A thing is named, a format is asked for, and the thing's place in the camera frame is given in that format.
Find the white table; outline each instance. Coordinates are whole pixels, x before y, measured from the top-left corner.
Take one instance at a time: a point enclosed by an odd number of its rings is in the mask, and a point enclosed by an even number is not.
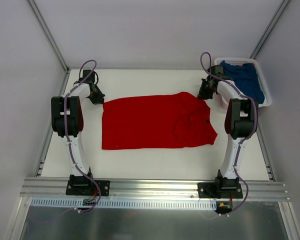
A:
[[[170,95],[179,92],[198,94],[200,70],[98,70],[98,87],[105,101],[113,99]],[[72,70],[66,87],[68,92],[78,80],[79,70]],[[129,150],[102,150],[102,105],[93,105],[88,99],[82,103],[84,128],[82,142],[85,157],[95,178],[213,180],[221,167],[227,147],[224,129],[226,111],[221,108],[219,96],[206,101],[211,108],[210,121],[218,133],[214,145],[193,148],[144,148]],[[69,177],[70,160],[62,140],[54,132],[41,176]],[[245,180],[269,180],[257,134],[249,140],[239,171]]]

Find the dark blue cloth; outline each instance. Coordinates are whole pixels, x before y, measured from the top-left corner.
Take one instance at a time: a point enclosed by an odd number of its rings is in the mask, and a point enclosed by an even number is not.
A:
[[[259,104],[264,103],[265,95],[260,89],[258,75],[252,63],[239,66],[230,65],[222,61],[220,65],[223,66],[225,75],[232,78],[237,88],[243,92],[244,95],[257,99]]]

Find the laundry basket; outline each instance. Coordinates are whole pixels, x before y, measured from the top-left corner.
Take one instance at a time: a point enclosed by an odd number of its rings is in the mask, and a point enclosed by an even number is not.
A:
[[[269,89],[266,84],[266,79],[256,60],[252,58],[241,58],[241,57],[218,57],[214,60],[214,64],[219,65],[222,61],[225,61],[227,64],[230,65],[240,65],[240,66],[247,63],[253,64],[255,67],[256,74],[258,75],[260,89],[264,95],[264,102],[262,104],[259,104],[259,108],[270,106],[272,100],[270,97]],[[222,107],[224,109],[228,109],[228,103],[226,102],[226,100],[222,96],[220,96],[220,99],[221,99]]]

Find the wall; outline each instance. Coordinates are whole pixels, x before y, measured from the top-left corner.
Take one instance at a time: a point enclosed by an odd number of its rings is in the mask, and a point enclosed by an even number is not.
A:
[[[36,0],[70,67],[199,70],[249,57],[282,0]]]
[[[262,132],[300,224],[300,0],[291,2],[257,60],[273,100],[260,111]]]
[[[0,1],[0,240],[37,164],[63,77],[27,2]]]

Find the red cloth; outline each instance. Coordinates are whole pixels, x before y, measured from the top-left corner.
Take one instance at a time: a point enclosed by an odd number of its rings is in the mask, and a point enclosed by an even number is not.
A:
[[[102,149],[197,147],[214,144],[210,108],[188,92],[126,97],[103,105]]]

